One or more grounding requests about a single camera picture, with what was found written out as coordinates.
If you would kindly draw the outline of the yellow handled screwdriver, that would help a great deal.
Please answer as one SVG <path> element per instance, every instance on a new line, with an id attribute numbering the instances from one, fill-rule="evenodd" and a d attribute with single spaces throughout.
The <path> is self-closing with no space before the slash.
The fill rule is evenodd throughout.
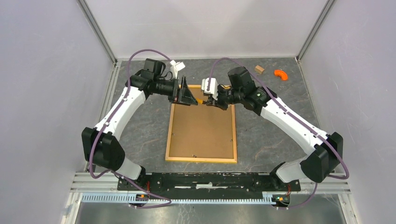
<path id="1" fill-rule="evenodd" d="M 202 100 L 202 99 L 197 98 L 196 101 L 197 101 L 199 104 L 207 105 L 207 101 L 205 101 L 205 100 Z"/>

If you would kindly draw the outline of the yellow picture frame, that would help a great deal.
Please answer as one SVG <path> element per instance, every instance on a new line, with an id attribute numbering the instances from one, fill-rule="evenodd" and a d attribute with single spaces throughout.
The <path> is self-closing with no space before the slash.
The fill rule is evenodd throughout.
<path id="1" fill-rule="evenodd" d="M 177 105 L 170 110 L 166 161 L 231 163 L 238 161 L 235 107 Z"/>

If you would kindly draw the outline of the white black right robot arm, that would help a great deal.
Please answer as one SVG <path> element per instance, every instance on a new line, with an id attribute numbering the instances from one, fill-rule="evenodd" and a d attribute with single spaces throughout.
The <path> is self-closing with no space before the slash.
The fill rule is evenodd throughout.
<path id="1" fill-rule="evenodd" d="M 255 85 L 249 71 L 236 67 L 228 72 L 229 87 L 215 78 L 203 79 L 201 90 L 207 106 L 226 110 L 229 105 L 242 104 L 247 110 L 275 124 L 291 137 L 305 152 L 303 158 L 284 162 L 274 168 L 270 185 L 284 189 L 289 182 L 308 178 L 321 183 L 341 163 L 343 138 L 337 132 L 328 134 L 315 127 L 290 109 L 272 90 Z"/>

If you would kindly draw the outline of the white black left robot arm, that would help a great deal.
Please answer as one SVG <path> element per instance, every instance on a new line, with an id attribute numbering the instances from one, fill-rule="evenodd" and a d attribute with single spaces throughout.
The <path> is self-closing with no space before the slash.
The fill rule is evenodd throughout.
<path id="1" fill-rule="evenodd" d="M 82 131 L 85 160 L 89 167 L 100 166 L 129 178 L 135 190 L 147 184 L 145 169 L 126 158 L 119 139 L 136 110 L 152 94 L 167 96 L 170 103 L 198 105 L 185 77 L 178 79 L 178 72 L 185 68 L 183 62 L 170 61 L 171 78 L 165 79 L 165 63 L 146 59 L 144 67 L 131 75 L 121 96 L 108 114 L 94 127 Z"/>

